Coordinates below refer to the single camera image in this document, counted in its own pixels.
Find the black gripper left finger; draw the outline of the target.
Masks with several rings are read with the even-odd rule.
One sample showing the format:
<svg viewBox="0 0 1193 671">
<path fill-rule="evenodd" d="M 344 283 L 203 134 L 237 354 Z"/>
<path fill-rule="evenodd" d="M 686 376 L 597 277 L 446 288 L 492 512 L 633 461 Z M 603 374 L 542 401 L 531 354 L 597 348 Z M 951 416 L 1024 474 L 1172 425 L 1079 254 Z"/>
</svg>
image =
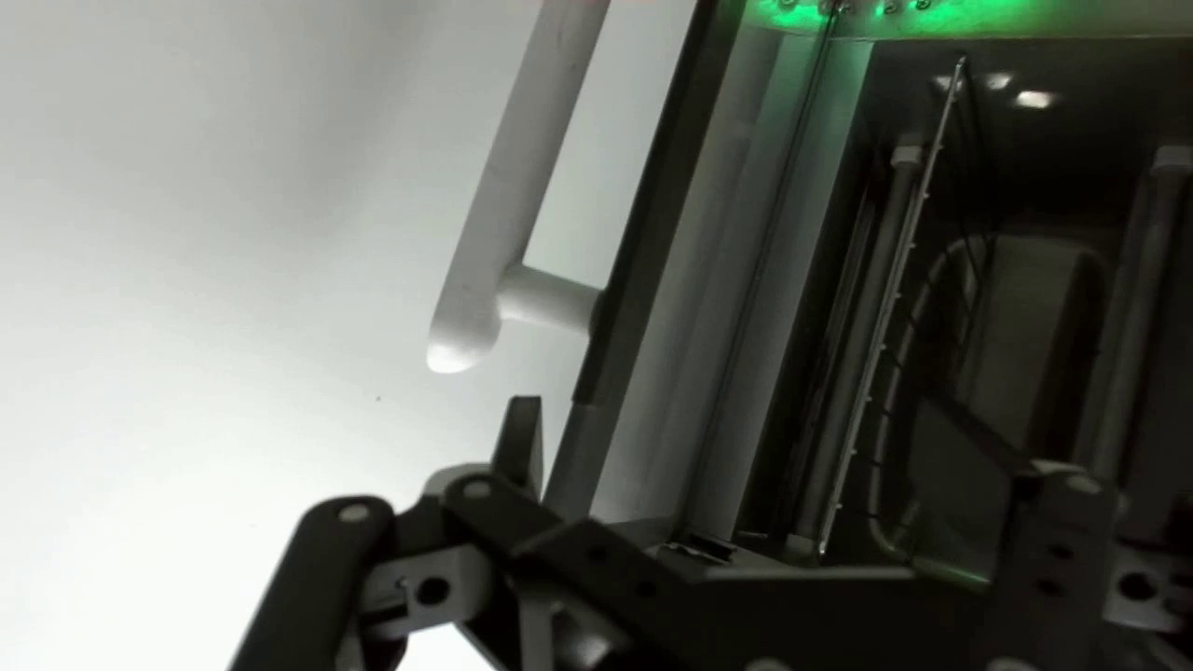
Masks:
<svg viewBox="0 0 1193 671">
<path fill-rule="evenodd" d="M 515 394 L 506 401 L 492 474 L 510 481 L 515 489 L 538 494 L 544 476 L 544 416 L 538 394 Z"/>
</svg>

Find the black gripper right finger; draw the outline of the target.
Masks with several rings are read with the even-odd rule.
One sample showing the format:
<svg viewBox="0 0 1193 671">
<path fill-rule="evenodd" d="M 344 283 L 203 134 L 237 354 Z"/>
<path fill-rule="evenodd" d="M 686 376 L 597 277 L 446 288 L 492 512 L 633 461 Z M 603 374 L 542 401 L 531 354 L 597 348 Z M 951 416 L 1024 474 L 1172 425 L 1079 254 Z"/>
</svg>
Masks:
<svg viewBox="0 0 1193 671">
<path fill-rule="evenodd" d="M 974 410 L 927 394 L 913 405 L 909 481 L 926 519 L 921 551 L 961 576 L 989 581 L 1017 494 L 1039 481 L 1039 471 Z"/>
</svg>

